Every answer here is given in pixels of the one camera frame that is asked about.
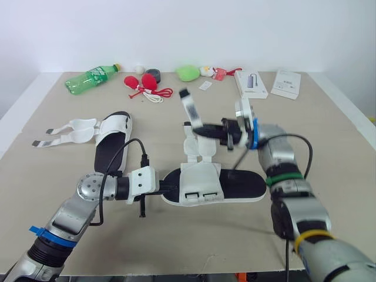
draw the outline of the small white toy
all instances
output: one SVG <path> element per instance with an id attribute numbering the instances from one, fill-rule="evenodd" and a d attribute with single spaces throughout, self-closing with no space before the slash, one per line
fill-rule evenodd
<path id="1" fill-rule="evenodd" d="M 212 66 L 202 66 L 200 68 L 200 74 L 202 76 L 207 76 L 207 77 L 211 78 L 215 73 L 216 73 L 216 71 L 214 70 L 214 67 L 212 67 Z"/>
<path id="2" fill-rule="evenodd" d="M 138 75 L 143 75 L 143 73 L 145 72 L 145 68 L 143 66 L 138 65 L 135 67 L 135 72 Z"/>

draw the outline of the beige tabletop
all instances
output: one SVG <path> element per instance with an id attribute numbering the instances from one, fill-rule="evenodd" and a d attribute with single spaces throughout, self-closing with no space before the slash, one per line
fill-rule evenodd
<path id="1" fill-rule="evenodd" d="M 207 90 L 198 87 L 211 79 L 190 83 L 174 73 L 163 73 L 159 88 L 171 87 L 174 95 L 161 104 L 143 96 L 129 99 L 134 91 L 124 87 L 121 73 L 113 80 L 80 96 L 73 96 L 63 82 L 77 73 L 64 73 L 35 111 L 22 133 L 0 160 L 0 273 L 4 273 L 30 248 L 35 236 L 31 225 L 43 227 L 59 205 L 75 192 L 76 182 L 93 171 L 95 144 L 67 144 L 47 149 L 31 146 L 48 140 L 45 131 L 74 118 L 103 119 L 125 110 L 133 116 L 133 137 L 140 138 L 150 164 L 165 177 L 186 160 L 182 124 L 187 120 L 178 96 L 188 87 L 202 120 L 220 123 L 234 118 L 239 93 L 233 77 L 213 80 Z M 268 90 L 275 73 L 261 73 Z M 269 95 L 252 100 L 260 123 L 278 123 L 287 132 L 306 136 L 314 148 L 308 177 L 316 196 L 327 208 L 333 234 L 376 260 L 376 154 L 328 96 L 305 73 L 300 95 L 289 100 Z M 300 169 L 307 163 L 307 149 L 291 140 Z M 213 158 L 228 169 L 242 153 L 219 147 Z M 140 149 L 131 145 L 126 172 L 139 167 Z M 264 177 L 257 153 L 251 152 L 240 169 Z M 257 203 L 212 204 L 176 207 L 160 196 L 147 198 L 145 219 L 138 204 L 105 202 L 105 222 L 90 227 L 66 262 L 63 274 L 124 275 L 178 273 L 233 273 L 273 271 L 284 268 L 284 242 L 273 233 L 270 196 Z M 290 256 L 291 268 L 303 265 Z"/>

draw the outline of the green tape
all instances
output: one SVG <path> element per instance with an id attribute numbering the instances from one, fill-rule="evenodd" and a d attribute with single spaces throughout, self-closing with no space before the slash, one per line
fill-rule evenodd
<path id="1" fill-rule="evenodd" d="M 303 175 L 299 172 L 291 172 L 291 173 L 284 173 L 281 175 L 268 177 L 266 178 L 265 182 L 267 186 L 271 186 L 277 182 L 288 180 L 288 179 L 303 179 Z"/>

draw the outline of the red ball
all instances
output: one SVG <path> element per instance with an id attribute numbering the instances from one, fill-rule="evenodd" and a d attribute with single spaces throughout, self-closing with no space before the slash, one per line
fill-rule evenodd
<path id="1" fill-rule="evenodd" d="M 128 86 L 129 88 L 136 89 L 137 86 L 139 85 L 139 81 L 138 81 L 137 78 L 135 78 L 134 76 L 130 75 L 130 76 L 126 76 L 124 78 L 124 84 L 126 86 Z"/>
<path id="2" fill-rule="evenodd" d="M 157 80 L 153 75 L 149 73 L 146 73 L 142 76 L 141 83 L 145 89 L 157 90 Z"/>

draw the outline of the black cable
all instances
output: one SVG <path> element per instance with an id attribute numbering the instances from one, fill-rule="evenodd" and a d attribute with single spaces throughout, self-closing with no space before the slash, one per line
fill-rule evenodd
<path id="1" fill-rule="evenodd" d="M 141 142 L 141 140 L 138 139 L 138 138 L 130 139 L 128 142 L 124 143 L 124 145 L 122 145 L 119 148 L 119 150 L 117 150 L 117 152 L 114 154 L 111 161 L 109 162 L 108 167 L 106 169 L 106 172 L 103 174 L 102 183 L 100 185 L 100 191 L 99 191 L 99 222 L 90 223 L 90 226 L 100 226 L 100 225 L 103 224 L 103 221 L 104 221 L 104 219 L 103 219 L 103 193 L 105 191 L 106 179 L 107 179 L 108 174 L 110 173 L 111 165 L 112 165 L 113 161 L 116 159 L 116 157 L 119 155 L 119 153 L 126 146 L 128 146 L 129 144 L 131 144 L 134 141 L 136 141 L 140 144 L 140 147 L 141 147 L 141 150 L 142 150 L 142 155 L 146 155 L 145 147 L 144 147 L 143 143 Z"/>
<path id="2" fill-rule="evenodd" d="M 284 273 L 285 273 L 285 281 L 288 282 L 288 277 L 289 277 L 289 274 L 290 274 L 290 267 L 289 267 L 289 260 L 288 260 L 288 240 L 286 240 L 286 253 L 285 253 L 286 257 L 286 265 L 285 265 L 285 269 L 284 269 Z"/>
<path id="3" fill-rule="evenodd" d="M 309 172 L 310 172 L 311 164 L 312 164 L 312 158 L 313 158 L 313 148 L 312 148 L 312 145 L 308 141 L 307 138 L 305 138 L 304 136 L 299 135 L 299 134 L 283 133 L 283 134 L 274 135 L 274 136 L 269 137 L 269 138 L 267 138 L 265 140 L 262 140 L 261 142 L 259 142 L 258 146 L 259 147 L 265 146 L 266 143 L 268 143 L 271 139 L 278 138 L 278 137 L 285 137 L 285 136 L 299 138 L 299 139 L 303 140 L 307 144 L 307 146 L 308 146 L 308 150 L 309 150 L 308 163 L 307 163 L 307 168 L 305 169 L 305 173 L 304 173 L 304 178 L 306 179 L 307 176 L 308 176 L 308 174 L 309 174 Z M 244 159 L 244 157 L 246 156 L 246 154 L 248 153 L 248 151 L 249 151 L 249 148 L 247 148 L 244 151 L 244 153 L 240 156 L 239 160 L 236 162 L 236 164 L 234 165 L 233 169 L 236 169 L 238 167 L 238 165 Z"/>

